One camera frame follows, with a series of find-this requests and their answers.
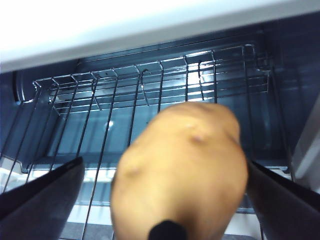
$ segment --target potato skin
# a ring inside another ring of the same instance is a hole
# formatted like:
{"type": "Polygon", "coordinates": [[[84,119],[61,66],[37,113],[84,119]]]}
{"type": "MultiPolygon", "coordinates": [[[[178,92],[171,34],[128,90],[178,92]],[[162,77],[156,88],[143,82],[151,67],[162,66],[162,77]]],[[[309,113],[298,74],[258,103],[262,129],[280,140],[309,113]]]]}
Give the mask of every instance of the potato skin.
{"type": "Polygon", "coordinates": [[[234,114],[213,103],[161,111],[122,155],[111,193],[118,240],[147,240],[171,220],[189,240],[221,239],[247,185],[234,114]]]}

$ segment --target wire rack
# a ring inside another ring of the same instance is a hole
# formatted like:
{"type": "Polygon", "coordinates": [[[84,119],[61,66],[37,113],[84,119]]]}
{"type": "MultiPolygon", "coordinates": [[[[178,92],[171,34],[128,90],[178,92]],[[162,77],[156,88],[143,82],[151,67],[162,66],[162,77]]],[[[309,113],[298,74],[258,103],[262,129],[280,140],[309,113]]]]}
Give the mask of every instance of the wire rack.
{"type": "MultiPolygon", "coordinates": [[[[33,82],[35,88],[34,97],[31,100],[20,103],[21,108],[27,104],[33,104],[33,108],[30,118],[27,120],[27,127],[23,132],[22,141],[19,143],[14,163],[3,191],[8,186],[16,161],[20,156],[22,144],[42,91],[49,92],[48,103],[50,107],[43,131],[48,126],[51,115],[57,114],[63,117],[62,128],[59,136],[57,136],[49,171],[54,168],[69,116],[86,113],[75,154],[78,157],[90,114],[108,110],[104,136],[97,161],[97,171],[93,179],[88,210],[81,234],[81,239],[83,240],[85,239],[89,214],[94,201],[113,110],[132,109],[129,134],[126,140],[126,145],[129,146],[132,142],[136,109],[139,107],[153,106],[156,107],[156,112],[158,113],[161,109],[172,104],[188,101],[219,103],[219,99],[243,95],[246,98],[246,108],[249,116],[248,124],[253,144],[250,96],[269,92],[269,73],[270,66],[267,56],[258,57],[253,44],[242,44],[192,52],[159,61],[36,80],[33,82]]],[[[41,134],[38,145],[40,145],[43,138],[44,134],[41,134]]],[[[26,182],[30,178],[34,165],[35,162],[32,161],[28,168],[26,182]]]]}

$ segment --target metal wire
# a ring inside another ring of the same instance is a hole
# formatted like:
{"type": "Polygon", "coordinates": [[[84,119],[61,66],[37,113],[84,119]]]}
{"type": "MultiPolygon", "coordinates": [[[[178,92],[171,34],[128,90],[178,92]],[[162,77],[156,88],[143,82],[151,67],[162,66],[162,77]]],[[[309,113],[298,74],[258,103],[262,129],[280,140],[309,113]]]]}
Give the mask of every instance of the metal wire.
{"type": "Polygon", "coordinates": [[[218,87],[217,87],[217,68],[216,68],[216,58],[214,51],[211,51],[211,56],[213,60],[213,82],[214,82],[214,103],[218,103],[218,87]]]}
{"type": "Polygon", "coordinates": [[[140,70],[136,67],[136,70],[138,72],[138,80],[136,81],[136,87],[135,87],[135,93],[134,93],[134,100],[133,100],[133,107],[132,107],[132,114],[131,114],[131,123],[129,128],[129,134],[128,134],[128,140],[127,140],[127,146],[129,147],[131,144],[131,137],[132,137],[132,129],[134,127],[134,121],[135,121],[135,112],[136,112],[136,106],[137,106],[137,96],[138,96],[138,89],[139,89],[139,82],[140,78],[143,77],[144,71],[141,73],[140,70]]]}
{"type": "Polygon", "coordinates": [[[248,117],[249,117],[249,128],[250,128],[250,138],[251,138],[251,158],[252,158],[251,160],[254,161],[256,159],[256,156],[255,156],[255,137],[254,137],[254,126],[253,126],[253,123],[252,123],[252,109],[251,109],[251,102],[250,102],[250,90],[249,90],[249,83],[248,83],[245,47],[242,47],[241,50],[242,50],[242,57],[243,57],[243,71],[244,71],[245,92],[246,92],[246,106],[247,106],[248,117]]]}
{"type": "Polygon", "coordinates": [[[82,142],[84,140],[86,128],[87,128],[87,125],[88,125],[88,119],[89,119],[90,112],[91,112],[92,103],[94,102],[94,99],[97,102],[95,94],[96,94],[96,89],[97,89],[97,85],[98,85],[98,78],[92,72],[91,72],[91,75],[93,77],[93,80],[92,80],[92,85],[93,85],[93,87],[92,87],[92,96],[91,96],[89,109],[88,109],[88,112],[86,114],[85,121],[84,121],[84,124],[83,124],[83,129],[82,129],[82,133],[81,133],[78,149],[76,151],[76,155],[75,155],[76,158],[79,157],[79,153],[80,153],[80,149],[81,149],[81,146],[82,146],[82,142]]]}
{"type": "Polygon", "coordinates": [[[57,99],[57,94],[58,94],[59,89],[60,89],[60,85],[59,85],[59,83],[58,83],[53,77],[52,77],[52,81],[53,81],[54,84],[57,85],[57,90],[56,90],[55,95],[54,95],[54,97],[53,97],[53,100],[52,100],[52,102],[51,102],[51,109],[50,109],[50,111],[49,111],[49,114],[48,114],[47,117],[46,117],[45,124],[44,124],[44,126],[43,126],[42,131],[41,131],[41,136],[40,136],[39,141],[38,141],[38,143],[37,143],[37,147],[36,147],[36,150],[35,150],[34,157],[33,157],[32,161],[31,161],[30,170],[28,171],[28,174],[27,174],[27,177],[26,177],[26,180],[25,180],[25,183],[24,183],[24,184],[26,184],[26,183],[28,182],[28,180],[29,180],[30,174],[31,174],[32,169],[33,169],[34,164],[35,164],[35,160],[37,159],[38,154],[39,154],[40,144],[41,144],[41,142],[42,142],[42,140],[43,140],[43,137],[44,137],[44,135],[45,135],[45,130],[46,130],[47,127],[48,127],[49,119],[50,119],[50,117],[51,117],[51,115],[52,115],[53,109],[55,108],[55,102],[56,102],[56,99],[57,99]]]}
{"type": "Polygon", "coordinates": [[[200,85],[200,91],[201,91],[202,101],[204,101],[204,100],[205,100],[205,97],[204,97],[204,91],[203,91],[202,82],[201,82],[200,64],[201,64],[201,61],[198,62],[198,78],[199,78],[199,85],[200,85]]]}
{"type": "Polygon", "coordinates": [[[22,139],[21,139],[21,141],[19,142],[19,146],[18,146],[17,152],[16,152],[16,154],[15,154],[13,164],[12,164],[12,166],[11,166],[9,175],[8,175],[8,177],[7,177],[7,179],[6,179],[6,182],[5,182],[5,185],[4,185],[4,188],[3,188],[3,193],[6,191],[6,188],[7,188],[8,183],[9,183],[9,179],[10,179],[11,174],[12,174],[14,168],[15,168],[16,162],[17,162],[17,160],[18,160],[18,158],[19,158],[19,156],[20,156],[20,152],[21,152],[21,149],[22,149],[22,145],[23,145],[23,143],[24,143],[24,141],[25,141],[25,138],[26,138],[26,135],[27,135],[27,132],[28,132],[28,129],[29,129],[29,126],[30,126],[32,117],[33,117],[33,115],[34,115],[34,113],[35,113],[35,111],[36,111],[37,103],[38,103],[39,97],[40,97],[41,92],[42,92],[42,87],[41,87],[41,85],[38,84],[37,82],[34,82],[34,83],[35,83],[36,86],[37,86],[36,91],[35,91],[34,101],[31,101],[31,103],[33,103],[34,105],[33,105],[32,111],[31,111],[31,113],[30,113],[30,117],[29,117],[29,119],[28,119],[28,121],[27,121],[26,128],[24,129],[24,132],[23,132],[23,135],[22,135],[22,139]]]}
{"type": "Polygon", "coordinates": [[[116,96],[116,90],[117,90],[117,86],[118,86],[118,79],[119,79],[118,74],[115,72],[114,69],[112,69],[112,70],[116,74],[115,86],[114,86],[113,97],[112,97],[113,100],[112,100],[112,103],[111,103],[111,106],[110,106],[109,114],[108,114],[106,125],[105,125],[104,136],[103,136],[103,141],[102,141],[99,161],[98,161],[98,165],[97,165],[96,173],[95,173],[95,177],[94,177],[94,183],[93,183],[92,192],[91,192],[91,196],[90,196],[89,207],[88,207],[88,211],[87,211],[87,214],[86,214],[85,223],[84,223],[84,227],[83,227],[83,231],[82,231],[82,235],[81,235],[81,239],[82,240],[84,240],[84,237],[85,237],[85,234],[86,234],[86,230],[87,230],[87,224],[88,224],[88,220],[89,220],[90,210],[91,210],[92,202],[94,200],[94,195],[95,195],[95,191],[96,191],[99,170],[100,170],[100,166],[101,166],[101,163],[102,163],[102,158],[103,158],[104,151],[105,151],[105,145],[106,145],[106,140],[107,140],[107,136],[108,136],[108,129],[109,129],[109,125],[110,125],[110,120],[111,120],[111,115],[112,115],[112,110],[113,110],[113,105],[114,105],[114,99],[115,99],[115,96],[116,96]]]}
{"type": "Polygon", "coordinates": [[[161,108],[162,85],[163,85],[163,82],[164,82],[164,66],[162,66],[160,61],[159,61],[159,66],[161,68],[161,79],[160,79],[160,86],[159,86],[159,99],[158,99],[157,113],[160,112],[160,108],[161,108]]]}
{"type": "Polygon", "coordinates": [[[188,102],[188,75],[189,75],[189,65],[187,62],[186,56],[183,57],[184,63],[185,63],[185,96],[184,96],[184,101],[188,102]]]}
{"type": "Polygon", "coordinates": [[[55,164],[55,161],[56,161],[56,157],[57,157],[57,153],[58,153],[58,150],[59,150],[59,147],[60,147],[60,144],[61,144],[62,137],[64,135],[64,131],[65,131],[65,128],[66,128],[66,125],[67,125],[67,121],[68,121],[68,118],[69,118],[69,115],[70,115],[70,111],[71,111],[72,105],[74,103],[74,100],[75,100],[75,97],[76,97],[76,93],[77,93],[77,89],[78,89],[79,81],[77,81],[73,75],[71,75],[71,78],[75,82],[75,87],[74,87],[73,95],[72,95],[72,98],[71,98],[70,106],[68,108],[68,112],[66,114],[66,117],[65,117],[65,120],[64,120],[64,123],[63,123],[61,134],[59,136],[58,143],[57,143],[55,151],[54,151],[53,160],[52,160],[52,163],[51,163],[51,166],[50,166],[50,170],[49,170],[50,172],[52,171],[52,169],[54,167],[54,164],[55,164]]]}

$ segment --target white surface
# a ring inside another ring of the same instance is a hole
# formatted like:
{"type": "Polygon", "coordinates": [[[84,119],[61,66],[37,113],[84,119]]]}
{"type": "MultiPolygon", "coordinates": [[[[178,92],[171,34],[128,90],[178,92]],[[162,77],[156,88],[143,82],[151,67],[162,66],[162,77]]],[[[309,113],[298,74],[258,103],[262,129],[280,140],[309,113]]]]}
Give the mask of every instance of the white surface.
{"type": "Polygon", "coordinates": [[[320,95],[295,147],[292,168],[298,183],[320,194],[320,95]]]}
{"type": "Polygon", "coordinates": [[[318,10],[319,0],[4,1],[1,72],[318,10]]]}
{"type": "Polygon", "coordinates": [[[255,214],[235,213],[224,233],[250,236],[261,240],[260,223],[255,214]]]}

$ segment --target black tip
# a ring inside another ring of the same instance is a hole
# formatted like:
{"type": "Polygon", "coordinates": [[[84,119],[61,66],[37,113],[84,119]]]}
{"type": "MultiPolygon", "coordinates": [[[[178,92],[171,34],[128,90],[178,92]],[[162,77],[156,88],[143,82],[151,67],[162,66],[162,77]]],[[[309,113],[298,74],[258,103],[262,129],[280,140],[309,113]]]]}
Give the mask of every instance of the black tip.
{"type": "Polygon", "coordinates": [[[187,232],[180,224],[166,220],[151,229],[148,240],[187,240],[187,232]]]}

